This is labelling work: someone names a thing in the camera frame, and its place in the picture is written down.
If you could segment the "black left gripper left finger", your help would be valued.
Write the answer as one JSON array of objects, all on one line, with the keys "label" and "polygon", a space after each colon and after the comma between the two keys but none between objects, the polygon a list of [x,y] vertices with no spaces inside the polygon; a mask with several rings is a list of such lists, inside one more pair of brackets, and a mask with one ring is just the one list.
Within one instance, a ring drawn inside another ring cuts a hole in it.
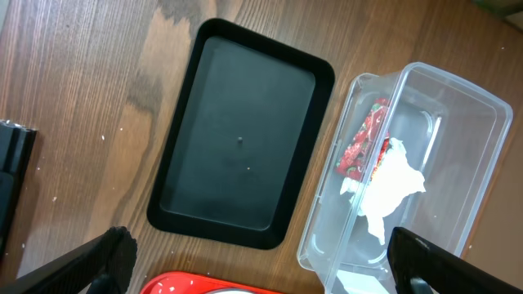
[{"label": "black left gripper left finger", "polygon": [[124,226],[75,248],[1,288],[2,293],[125,293],[137,259],[137,241]]}]

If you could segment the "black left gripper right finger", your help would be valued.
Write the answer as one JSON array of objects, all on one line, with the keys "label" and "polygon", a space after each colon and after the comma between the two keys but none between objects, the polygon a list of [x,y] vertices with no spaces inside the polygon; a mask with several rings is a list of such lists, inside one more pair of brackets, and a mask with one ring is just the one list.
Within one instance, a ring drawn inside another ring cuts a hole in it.
[{"label": "black left gripper right finger", "polygon": [[395,227],[387,259],[399,294],[522,294],[404,227]]}]

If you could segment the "white napkin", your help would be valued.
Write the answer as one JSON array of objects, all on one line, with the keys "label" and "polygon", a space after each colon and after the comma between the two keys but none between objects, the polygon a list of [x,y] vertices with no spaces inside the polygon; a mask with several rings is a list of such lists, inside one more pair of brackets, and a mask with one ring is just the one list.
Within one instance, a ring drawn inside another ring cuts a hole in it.
[{"label": "white napkin", "polygon": [[390,138],[372,179],[365,186],[365,192],[358,216],[365,216],[368,232],[379,243],[385,244],[384,218],[393,213],[403,199],[411,194],[425,193],[423,174],[413,169],[406,158],[406,149],[402,140]]}]

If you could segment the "red snack wrapper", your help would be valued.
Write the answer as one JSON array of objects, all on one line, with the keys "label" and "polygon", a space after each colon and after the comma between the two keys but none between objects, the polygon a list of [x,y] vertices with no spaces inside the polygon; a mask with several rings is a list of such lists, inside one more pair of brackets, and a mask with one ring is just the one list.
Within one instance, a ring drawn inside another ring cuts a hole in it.
[{"label": "red snack wrapper", "polygon": [[360,129],[353,136],[352,142],[346,147],[336,163],[335,172],[351,180],[361,180],[364,161],[375,141],[378,127],[382,124],[388,111],[385,98],[376,99],[365,117]]}]

